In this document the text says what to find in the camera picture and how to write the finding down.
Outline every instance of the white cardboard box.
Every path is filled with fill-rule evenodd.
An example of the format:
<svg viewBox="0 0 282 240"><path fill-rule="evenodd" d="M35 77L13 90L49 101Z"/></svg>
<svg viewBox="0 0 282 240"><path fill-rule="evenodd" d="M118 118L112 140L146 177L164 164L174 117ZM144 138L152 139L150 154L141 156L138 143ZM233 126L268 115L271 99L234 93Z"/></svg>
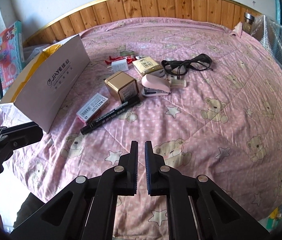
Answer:
<svg viewBox="0 0 282 240"><path fill-rule="evenodd" d="M80 36L59 43L62 46L39 66L16 97L17 88L39 55L23 69L0 101L0 108L9 117L21 122L36 122L45 132L49 132L65 97L90 63Z"/></svg>

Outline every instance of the pink stapler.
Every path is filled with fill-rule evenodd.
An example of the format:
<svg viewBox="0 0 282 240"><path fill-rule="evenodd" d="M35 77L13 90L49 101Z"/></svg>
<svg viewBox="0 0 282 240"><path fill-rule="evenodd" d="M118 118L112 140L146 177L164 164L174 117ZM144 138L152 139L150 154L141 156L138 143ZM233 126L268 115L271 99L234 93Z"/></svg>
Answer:
<svg viewBox="0 0 282 240"><path fill-rule="evenodd" d="M170 83L168 80L146 74L141 84L143 89L141 94L144 97L166 96L170 93Z"/></svg>

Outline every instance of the bed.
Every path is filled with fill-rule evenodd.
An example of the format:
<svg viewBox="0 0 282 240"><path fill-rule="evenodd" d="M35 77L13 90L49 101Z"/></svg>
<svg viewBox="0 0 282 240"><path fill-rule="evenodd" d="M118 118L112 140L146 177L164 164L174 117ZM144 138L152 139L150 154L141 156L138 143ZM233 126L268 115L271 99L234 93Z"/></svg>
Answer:
<svg viewBox="0 0 282 240"><path fill-rule="evenodd" d="M114 236L166 239L164 197L147 195L144 142L182 174L206 174L254 218L282 204L282 71L254 38L211 23L175 18L134 18L81 33L91 63L66 97L42 141L15 151L6 165L47 202L79 175L99 176L139 142L138 189L118 197ZM122 50L162 60L205 53L214 71L189 71L187 87L168 96L142 98L137 106L92 133L76 112L95 93L110 99L104 60ZM131 67L131 76L138 73ZM0 125L19 121L0 112Z"/></svg>

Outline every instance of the wooden headboard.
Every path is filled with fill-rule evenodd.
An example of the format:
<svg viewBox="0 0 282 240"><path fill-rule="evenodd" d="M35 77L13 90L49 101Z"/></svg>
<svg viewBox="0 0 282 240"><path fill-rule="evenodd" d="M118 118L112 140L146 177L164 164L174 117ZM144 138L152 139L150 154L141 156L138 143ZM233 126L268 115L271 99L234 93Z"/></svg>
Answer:
<svg viewBox="0 0 282 240"><path fill-rule="evenodd" d="M136 17L192 19L233 29L244 12L261 14L233 0L96 0L48 23L23 45L53 43L97 25Z"/></svg>

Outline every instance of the silver screw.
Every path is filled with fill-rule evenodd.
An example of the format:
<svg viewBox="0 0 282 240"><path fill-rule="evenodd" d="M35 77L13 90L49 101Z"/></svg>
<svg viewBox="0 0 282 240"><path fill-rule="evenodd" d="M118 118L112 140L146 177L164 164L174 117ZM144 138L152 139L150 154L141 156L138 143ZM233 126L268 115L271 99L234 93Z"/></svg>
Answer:
<svg viewBox="0 0 282 240"><path fill-rule="evenodd" d="M76 179L75 179L75 182L76 183L83 183L85 182L85 177L84 176L78 176Z"/></svg>
<svg viewBox="0 0 282 240"><path fill-rule="evenodd" d="M207 181L208 181L208 177L207 177L206 175L200 175L200 176L198 177L198 180L199 180L200 182L207 182Z"/></svg>
<svg viewBox="0 0 282 240"><path fill-rule="evenodd" d="M115 172L122 172L122 171L124 171L124 168L122 166L115 166L114 171Z"/></svg>
<svg viewBox="0 0 282 240"><path fill-rule="evenodd" d="M160 171L162 171L162 172L168 172L169 170L170 170L170 167L167 166L167 165L164 165L164 166L160 167Z"/></svg>

